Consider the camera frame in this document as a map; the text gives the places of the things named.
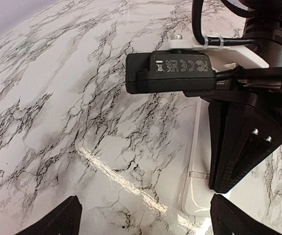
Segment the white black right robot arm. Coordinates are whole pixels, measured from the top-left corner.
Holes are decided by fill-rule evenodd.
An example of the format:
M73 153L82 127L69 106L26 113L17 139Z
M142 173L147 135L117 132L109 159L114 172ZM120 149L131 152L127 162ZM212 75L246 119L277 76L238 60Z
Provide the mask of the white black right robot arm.
M224 39L245 45L268 63L224 72L209 102L211 168L209 188L227 193L282 144L282 0L244 0L224 5L246 19L243 36Z

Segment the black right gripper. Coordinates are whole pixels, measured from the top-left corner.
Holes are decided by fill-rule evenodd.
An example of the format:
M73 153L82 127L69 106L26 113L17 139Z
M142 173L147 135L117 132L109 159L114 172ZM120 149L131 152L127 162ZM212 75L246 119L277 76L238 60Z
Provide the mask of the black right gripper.
M209 188L227 193L282 144L282 67L240 70L201 98L213 100Z

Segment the white remote control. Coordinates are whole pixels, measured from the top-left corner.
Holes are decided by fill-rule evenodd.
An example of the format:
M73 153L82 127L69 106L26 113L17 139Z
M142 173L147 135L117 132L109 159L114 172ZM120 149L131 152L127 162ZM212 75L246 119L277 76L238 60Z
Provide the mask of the white remote control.
M189 166L185 180L182 210L198 217L210 217L214 191L209 189L211 136L207 101L197 101L193 137L189 141Z

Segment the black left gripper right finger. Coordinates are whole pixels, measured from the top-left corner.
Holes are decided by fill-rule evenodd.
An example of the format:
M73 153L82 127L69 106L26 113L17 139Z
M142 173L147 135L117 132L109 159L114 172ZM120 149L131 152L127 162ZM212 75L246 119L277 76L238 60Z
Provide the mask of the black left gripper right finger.
M213 195L210 215L215 235L280 235L250 217L221 194Z

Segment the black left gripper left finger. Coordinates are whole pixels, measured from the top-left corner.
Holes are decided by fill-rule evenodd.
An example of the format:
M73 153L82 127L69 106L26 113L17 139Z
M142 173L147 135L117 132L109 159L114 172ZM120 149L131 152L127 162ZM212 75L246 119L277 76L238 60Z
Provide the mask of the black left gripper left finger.
M36 223L17 235L78 235L82 205L77 196L70 196Z

